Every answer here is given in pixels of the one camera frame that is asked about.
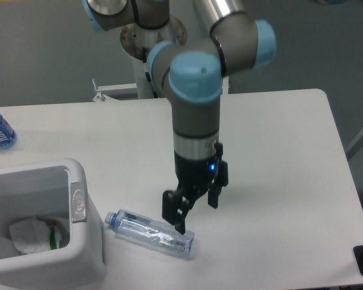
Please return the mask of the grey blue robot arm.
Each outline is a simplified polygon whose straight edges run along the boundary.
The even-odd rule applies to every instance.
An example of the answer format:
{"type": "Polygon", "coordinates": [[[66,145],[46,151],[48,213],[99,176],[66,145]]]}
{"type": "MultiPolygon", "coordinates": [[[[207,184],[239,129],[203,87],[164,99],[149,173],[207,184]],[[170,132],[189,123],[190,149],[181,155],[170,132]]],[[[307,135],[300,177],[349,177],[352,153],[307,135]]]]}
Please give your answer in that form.
{"type": "Polygon", "coordinates": [[[169,100],[172,109],[176,190],[162,197],[162,216],[179,233],[203,195],[217,208],[228,184],[228,165],[219,140],[223,79],[271,62],[276,36],[265,20],[253,20],[240,1],[195,1],[209,36],[193,45],[180,45],[162,36],[170,26],[168,1],[84,1],[84,10],[97,31],[138,26],[136,46],[146,64],[153,93],[169,100]]]}

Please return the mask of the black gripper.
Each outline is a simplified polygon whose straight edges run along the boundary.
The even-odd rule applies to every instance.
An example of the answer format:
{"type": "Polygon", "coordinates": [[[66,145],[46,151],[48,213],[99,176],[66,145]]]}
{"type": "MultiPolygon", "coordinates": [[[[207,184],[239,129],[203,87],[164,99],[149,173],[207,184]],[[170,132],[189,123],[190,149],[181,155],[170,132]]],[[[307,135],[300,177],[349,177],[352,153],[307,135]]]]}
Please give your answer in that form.
{"type": "Polygon", "coordinates": [[[223,144],[214,144],[214,155],[200,160],[191,160],[175,153],[175,171],[178,178],[176,190],[162,194],[162,218],[185,234],[185,219],[194,204],[208,192],[208,204],[218,208],[218,199],[223,187],[229,183],[228,164],[223,161],[223,144]]]}

